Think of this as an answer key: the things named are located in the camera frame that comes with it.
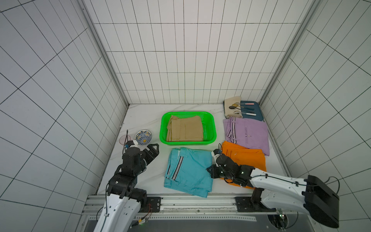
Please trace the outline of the orange pants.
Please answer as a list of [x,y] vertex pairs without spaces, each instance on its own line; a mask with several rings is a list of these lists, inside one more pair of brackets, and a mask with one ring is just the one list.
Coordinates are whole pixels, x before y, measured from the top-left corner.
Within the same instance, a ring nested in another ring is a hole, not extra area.
[[238,165],[249,165],[267,171],[265,155],[261,149],[248,149],[224,141],[222,144],[222,153],[230,157]]

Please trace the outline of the teal pants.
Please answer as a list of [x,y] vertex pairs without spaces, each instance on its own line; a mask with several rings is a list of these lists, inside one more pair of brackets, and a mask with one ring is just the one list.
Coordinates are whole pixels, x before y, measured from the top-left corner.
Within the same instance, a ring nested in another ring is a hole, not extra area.
[[210,151],[174,148],[169,154],[164,187],[206,198],[213,185],[207,171],[210,166]]

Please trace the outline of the purple pants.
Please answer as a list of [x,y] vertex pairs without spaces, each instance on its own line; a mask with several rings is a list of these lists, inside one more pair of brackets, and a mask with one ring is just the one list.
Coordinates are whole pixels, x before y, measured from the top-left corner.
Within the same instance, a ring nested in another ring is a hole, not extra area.
[[260,149],[270,155],[267,124],[256,119],[230,117],[223,120],[225,140],[248,149]]

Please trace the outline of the khaki pants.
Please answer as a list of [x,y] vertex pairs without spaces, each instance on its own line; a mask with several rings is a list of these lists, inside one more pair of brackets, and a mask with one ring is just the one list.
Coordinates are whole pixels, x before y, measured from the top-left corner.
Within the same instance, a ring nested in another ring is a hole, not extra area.
[[167,125],[167,142],[200,142],[203,140],[203,124],[199,116],[190,118],[171,116]]

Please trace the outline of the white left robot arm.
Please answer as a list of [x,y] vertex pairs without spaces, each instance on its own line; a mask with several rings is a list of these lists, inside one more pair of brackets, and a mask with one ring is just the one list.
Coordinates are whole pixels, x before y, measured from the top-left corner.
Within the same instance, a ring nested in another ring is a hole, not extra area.
[[134,221],[142,210],[152,211],[147,192],[136,188],[138,176],[159,155],[159,145],[149,144],[140,150],[134,141],[124,145],[120,164],[106,186],[105,204],[94,229],[96,232],[126,232],[142,224],[145,217]]

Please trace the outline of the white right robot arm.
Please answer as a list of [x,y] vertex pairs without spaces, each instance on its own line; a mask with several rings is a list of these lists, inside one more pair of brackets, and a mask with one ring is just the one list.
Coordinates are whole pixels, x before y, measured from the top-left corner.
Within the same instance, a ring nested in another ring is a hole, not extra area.
[[238,165],[219,150],[212,152],[214,164],[207,168],[211,178],[253,188],[252,207],[296,211],[311,216],[316,222],[339,228],[340,198],[321,179],[284,177],[249,165]]

